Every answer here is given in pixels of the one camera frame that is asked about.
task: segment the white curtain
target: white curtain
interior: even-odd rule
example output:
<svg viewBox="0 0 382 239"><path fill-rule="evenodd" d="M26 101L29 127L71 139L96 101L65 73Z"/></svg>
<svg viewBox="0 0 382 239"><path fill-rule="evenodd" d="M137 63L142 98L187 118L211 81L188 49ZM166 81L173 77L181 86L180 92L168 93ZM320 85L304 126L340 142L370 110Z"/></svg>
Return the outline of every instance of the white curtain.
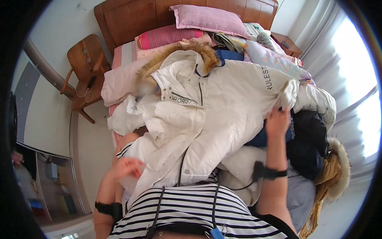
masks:
<svg viewBox="0 0 382 239"><path fill-rule="evenodd" d="M316 85L336 100L337 118L329 136L337 137L346 148L351 183L357 183L371 179L378 156L377 80L367 48L344 11L333 2L326 13L330 15L301 60Z"/></svg>

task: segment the fur trim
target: fur trim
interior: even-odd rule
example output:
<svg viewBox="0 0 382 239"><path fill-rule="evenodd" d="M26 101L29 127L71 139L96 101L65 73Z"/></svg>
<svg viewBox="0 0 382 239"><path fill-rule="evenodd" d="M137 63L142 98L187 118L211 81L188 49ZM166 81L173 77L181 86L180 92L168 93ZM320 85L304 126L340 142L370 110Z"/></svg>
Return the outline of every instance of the fur trim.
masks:
<svg viewBox="0 0 382 239"><path fill-rule="evenodd" d="M340 160L341 165L341 177L339 181L328 188L328 200L333 201L340 197L349 185L350 181L350 163L349 163L349 157L348 154L341 144L341 142L336 138L328 138L329 142L329 151L333 150Z"/></svg>
<svg viewBox="0 0 382 239"><path fill-rule="evenodd" d="M174 44L172 47L166 49L163 53L155 56L147 64L145 64L137 73L137 89L139 86L145 82L150 85L152 90L155 89L157 82L150 76L154 71L158 70L162 62L173 52L177 50L193 50L201 54L204 61L204 71L210 72L219 62L215 51L208 46L208 44L201 44L198 42L191 42L190 44L184 45ZM156 95L160 95L160 90L155 92Z"/></svg>

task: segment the hand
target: hand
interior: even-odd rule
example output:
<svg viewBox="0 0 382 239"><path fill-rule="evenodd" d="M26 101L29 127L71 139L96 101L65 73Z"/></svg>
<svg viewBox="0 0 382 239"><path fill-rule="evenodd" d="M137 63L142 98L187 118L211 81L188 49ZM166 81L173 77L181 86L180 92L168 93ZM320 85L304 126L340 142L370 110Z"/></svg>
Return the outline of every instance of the hand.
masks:
<svg viewBox="0 0 382 239"><path fill-rule="evenodd" d="M139 167L140 165L145 164L136 158L123 157L119 159L115 165L113 165L108 173L115 179L116 182L119 182L119 180L129 174L138 179L142 175L141 168Z"/></svg>
<svg viewBox="0 0 382 239"><path fill-rule="evenodd" d="M286 108L284 111L278 111L276 107L267 114L267 123L265 129L268 138L285 137L290 125L290 111Z"/></svg>

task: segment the black and white striped shirt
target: black and white striped shirt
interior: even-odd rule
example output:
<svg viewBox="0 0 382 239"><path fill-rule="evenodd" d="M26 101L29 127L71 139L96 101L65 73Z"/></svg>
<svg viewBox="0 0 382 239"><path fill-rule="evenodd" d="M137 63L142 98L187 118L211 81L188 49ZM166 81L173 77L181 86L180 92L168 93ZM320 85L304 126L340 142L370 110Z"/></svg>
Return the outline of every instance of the black and white striped shirt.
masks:
<svg viewBox="0 0 382 239"><path fill-rule="evenodd" d="M190 227L197 225L207 232L212 230L211 215L216 188L215 183L166 188L155 226L157 231L168 231L166 226L179 222L183 225L187 223ZM147 226L153 224L161 193L161 187L153 187L142 193L126 216L114 225L109 238L144 238ZM276 217L276 220L272 220L273 225L269 224L269 220L264 221L259 217L252 216L241 198L233 191L220 186L215 218L217 227L225 238L297 238L294 234L294 237L287 236L292 232L288 226L283 231L280 226L276 228L276 222L278 225L283 223L281 220L278 222Z"/></svg>

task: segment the wrist strap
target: wrist strap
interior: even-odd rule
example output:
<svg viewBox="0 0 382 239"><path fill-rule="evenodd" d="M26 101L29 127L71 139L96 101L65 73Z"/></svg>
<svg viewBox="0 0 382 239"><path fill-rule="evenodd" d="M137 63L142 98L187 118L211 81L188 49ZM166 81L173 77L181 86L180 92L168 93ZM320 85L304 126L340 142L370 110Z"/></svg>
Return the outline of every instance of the wrist strap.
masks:
<svg viewBox="0 0 382 239"><path fill-rule="evenodd" d="M286 177L287 171L277 171L275 169L268 168L260 161L256 161L253 169L252 179L253 182L258 182L259 179L275 180L278 177Z"/></svg>
<svg viewBox="0 0 382 239"><path fill-rule="evenodd" d="M100 202L95 202L94 206L98 210L98 212L112 216L115 223L123 218L122 204L120 203L104 204Z"/></svg>

